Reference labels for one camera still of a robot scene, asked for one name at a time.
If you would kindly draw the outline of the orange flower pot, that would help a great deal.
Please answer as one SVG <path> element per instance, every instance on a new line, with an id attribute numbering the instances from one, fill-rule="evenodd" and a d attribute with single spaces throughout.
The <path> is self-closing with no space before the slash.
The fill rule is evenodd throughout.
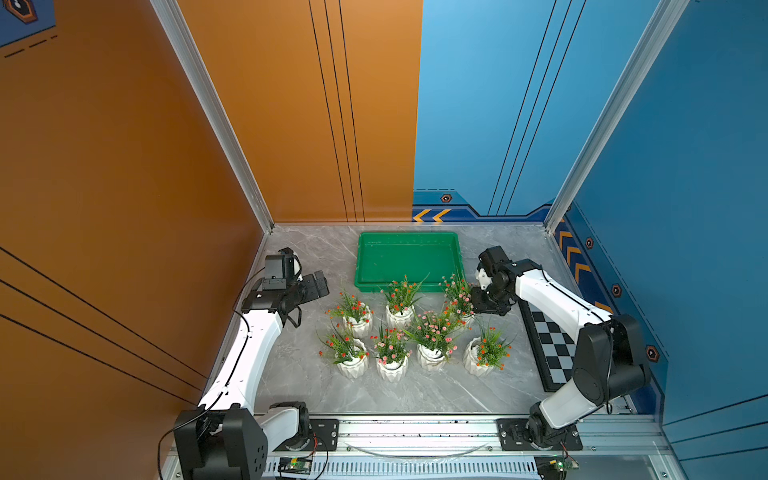
<path id="1" fill-rule="evenodd" d="M 511 355 L 514 339 L 506 338 L 494 326 L 478 323 L 473 326 L 475 336 L 468 343 L 463 356 L 465 370 L 471 375 L 483 377 L 492 371 L 503 371 L 505 361 Z"/>

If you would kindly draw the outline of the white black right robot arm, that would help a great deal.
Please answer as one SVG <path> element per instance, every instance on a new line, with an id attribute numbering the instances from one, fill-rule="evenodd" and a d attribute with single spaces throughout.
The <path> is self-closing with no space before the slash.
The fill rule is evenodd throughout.
<path id="1" fill-rule="evenodd" d="M 470 294 L 477 312 L 503 316 L 513 302 L 527 302 L 576 342 L 571 379 L 530 409 L 525 432 L 536 448 L 561 446 L 579 420 L 648 385 L 651 369 L 634 317 L 589 304 L 538 263 L 513 261 L 500 246 L 484 250 L 478 260 L 478 285 Z"/>

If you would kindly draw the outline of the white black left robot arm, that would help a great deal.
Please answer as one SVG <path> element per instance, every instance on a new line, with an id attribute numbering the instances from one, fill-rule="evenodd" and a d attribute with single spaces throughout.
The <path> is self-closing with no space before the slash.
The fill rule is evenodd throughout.
<path id="1" fill-rule="evenodd" d="M 314 445 L 302 401 L 279 402 L 254 415 L 254 400 L 269 354 L 290 313 L 329 294 L 321 271 L 302 279 L 260 279 L 235 308 L 239 328 L 224 366 L 194 410 L 181 412 L 174 437 L 183 479 L 259 479 L 267 457 L 283 444 Z"/>

